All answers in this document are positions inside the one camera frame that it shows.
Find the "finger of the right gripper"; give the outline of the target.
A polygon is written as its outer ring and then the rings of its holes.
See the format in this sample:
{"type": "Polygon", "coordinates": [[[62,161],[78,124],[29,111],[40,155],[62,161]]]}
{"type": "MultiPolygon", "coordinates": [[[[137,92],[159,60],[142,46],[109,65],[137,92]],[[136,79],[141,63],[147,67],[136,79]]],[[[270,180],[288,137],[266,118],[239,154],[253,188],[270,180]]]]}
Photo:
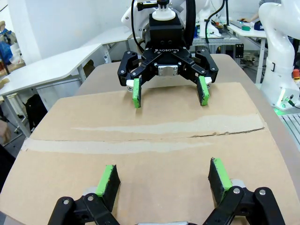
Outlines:
{"type": "Polygon", "coordinates": [[[155,76],[155,55],[151,50],[146,50],[138,58],[133,51],[125,52],[120,62],[117,75],[121,86],[132,90],[132,99],[135,108],[141,107],[142,85],[155,76]]]}
{"type": "Polygon", "coordinates": [[[218,75],[218,67],[211,54],[208,50],[198,50],[193,57],[188,50],[183,50],[180,62],[180,75],[196,84],[200,104],[207,105],[210,94],[206,79],[214,83],[218,75]]]}

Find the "person's right hand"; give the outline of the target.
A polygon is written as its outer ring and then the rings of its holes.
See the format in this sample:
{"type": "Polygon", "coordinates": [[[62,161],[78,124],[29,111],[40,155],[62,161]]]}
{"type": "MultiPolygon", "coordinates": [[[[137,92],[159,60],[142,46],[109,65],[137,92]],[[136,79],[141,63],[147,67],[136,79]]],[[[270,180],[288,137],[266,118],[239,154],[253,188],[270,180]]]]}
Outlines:
{"type": "Polygon", "coordinates": [[[8,124],[2,120],[0,121],[0,136],[4,144],[11,140],[11,131],[8,127],[8,124]]]}

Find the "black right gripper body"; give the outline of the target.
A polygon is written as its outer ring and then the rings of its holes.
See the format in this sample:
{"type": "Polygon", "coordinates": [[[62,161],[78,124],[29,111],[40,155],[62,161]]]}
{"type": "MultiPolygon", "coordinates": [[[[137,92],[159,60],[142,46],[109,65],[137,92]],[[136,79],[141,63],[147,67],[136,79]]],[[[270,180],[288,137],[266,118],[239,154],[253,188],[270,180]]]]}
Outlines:
{"type": "Polygon", "coordinates": [[[141,76],[183,75],[193,60],[188,51],[193,41],[193,28],[179,18],[169,21],[149,19],[142,54],[141,76]]]}

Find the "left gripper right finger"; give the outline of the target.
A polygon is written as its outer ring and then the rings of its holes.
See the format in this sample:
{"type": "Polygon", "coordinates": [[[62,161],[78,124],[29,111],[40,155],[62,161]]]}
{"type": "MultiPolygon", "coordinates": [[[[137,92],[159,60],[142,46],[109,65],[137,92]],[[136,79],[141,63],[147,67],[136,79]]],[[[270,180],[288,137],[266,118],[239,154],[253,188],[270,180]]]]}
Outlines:
{"type": "Polygon", "coordinates": [[[235,217],[244,217],[250,225],[285,224],[272,190],[249,191],[243,181],[229,178],[220,158],[210,159],[208,180],[216,207],[205,225],[229,225],[235,217]]]}

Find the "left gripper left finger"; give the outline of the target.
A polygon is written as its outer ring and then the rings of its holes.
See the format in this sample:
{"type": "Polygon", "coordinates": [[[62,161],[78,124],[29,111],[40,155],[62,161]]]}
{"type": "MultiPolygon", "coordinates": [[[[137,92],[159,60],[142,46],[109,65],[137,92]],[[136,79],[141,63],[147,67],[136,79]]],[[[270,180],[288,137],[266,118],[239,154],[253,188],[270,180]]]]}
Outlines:
{"type": "Polygon", "coordinates": [[[64,196],[57,200],[49,225],[118,225],[112,210],[120,186],[116,165],[107,165],[95,192],[79,199],[64,196]]]}

